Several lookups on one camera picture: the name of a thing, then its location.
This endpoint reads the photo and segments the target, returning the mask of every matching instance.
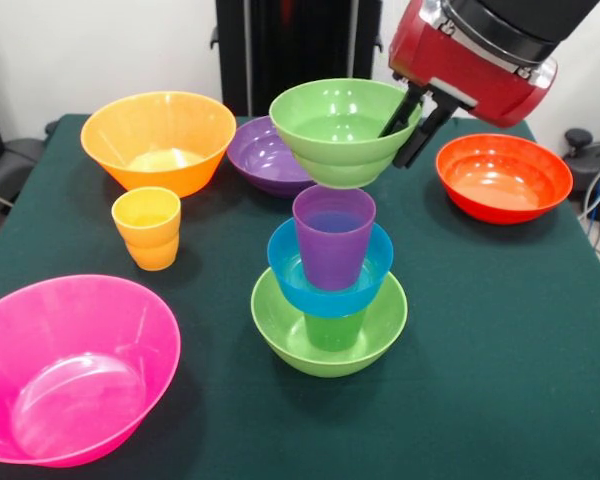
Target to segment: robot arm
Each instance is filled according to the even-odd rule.
[[[406,125],[425,94],[437,108],[396,155],[408,167],[462,108],[498,127],[523,120],[557,74],[549,57],[599,0],[411,0],[389,50],[409,90],[382,136]]]

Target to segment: dark green table cover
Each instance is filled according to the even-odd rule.
[[[249,299],[291,202],[228,162],[183,201],[181,251],[136,268],[110,218],[123,190],[62,119],[0,234],[0,297],[67,274],[135,280],[172,307],[182,357],[162,401],[108,457],[0,479],[600,478],[600,265],[569,205],[511,227],[449,202],[434,153],[491,131],[452,120],[410,170],[368,187],[395,246],[408,325],[357,375],[317,379],[260,338]],[[512,133],[530,137],[525,125]]]

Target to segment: bowl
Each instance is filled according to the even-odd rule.
[[[316,317],[344,317],[359,312],[373,301],[391,268],[393,245],[387,232],[374,224],[358,280],[351,287],[337,291],[318,289],[307,280],[294,219],[284,222],[271,235],[267,257],[291,305]]]
[[[269,115],[317,183],[357,188],[380,175],[417,126],[420,107],[406,128],[378,138],[404,96],[404,90],[373,80],[318,80],[282,92]]]
[[[371,365],[397,340],[407,323],[407,298],[389,273],[367,308],[358,340],[335,352],[311,343],[303,313],[287,302],[270,268],[253,289],[251,313],[271,349],[293,368],[317,377],[342,377]]]
[[[180,333],[147,288],[59,277],[0,299],[0,462],[70,467],[117,448],[169,386]]]
[[[195,93],[117,100],[82,128],[84,151],[127,190],[164,187],[186,197],[204,187],[236,131],[222,103]]]
[[[502,134],[457,138],[438,152],[438,176],[451,200],[487,223],[527,222],[567,198],[569,167],[537,143]]]
[[[227,156],[249,183],[275,197],[292,198],[314,184],[278,136],[270,117],[238,128]]]

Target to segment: black cabinet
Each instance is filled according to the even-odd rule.
[[[300,83],[371,78],[380,0],[216,0],[224,103],[266,115]]]

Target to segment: purple cup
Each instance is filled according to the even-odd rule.
[[[315,184],[293,158],[269,117],[256,118],[238,128],[227,156],[249,183],[276,197],[295,197]]]
[[[296,197],[293,217],[307,280],[329,291],[356,283],[376,217],[371,195],[316,185]]]

